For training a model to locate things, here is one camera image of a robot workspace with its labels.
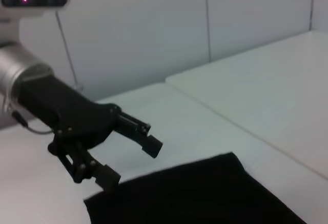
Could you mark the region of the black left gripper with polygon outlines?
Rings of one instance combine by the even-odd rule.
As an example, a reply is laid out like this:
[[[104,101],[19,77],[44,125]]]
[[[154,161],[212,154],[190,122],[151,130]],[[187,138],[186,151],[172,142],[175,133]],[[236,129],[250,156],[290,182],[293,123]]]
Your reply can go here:
[[[148,134],[150,124],[121,112],[115,104],[88,100],[55,76],[23,81],[19,104],[53,129],[56,137],[48,151],[59,159],[76,184],[95,178],[105,192],[118,186],[120,175],[87,150],[104,142],[113,130],[139,144],[152,158],[158,156],[163,145]]]

